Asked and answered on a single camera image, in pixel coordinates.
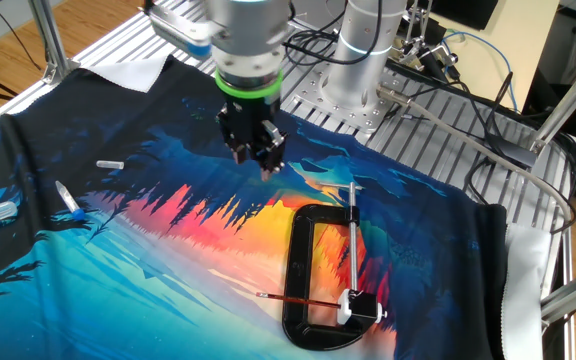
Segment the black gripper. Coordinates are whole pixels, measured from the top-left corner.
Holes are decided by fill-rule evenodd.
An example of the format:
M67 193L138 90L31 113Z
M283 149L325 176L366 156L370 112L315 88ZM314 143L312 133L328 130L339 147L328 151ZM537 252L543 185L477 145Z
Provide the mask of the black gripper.
M280 110L279 96L245 99L225 94L224 97L225 104L217 120L226 146L238 165L247 158L263 163L261 179L268 181L284 167L287 133L274 123Z

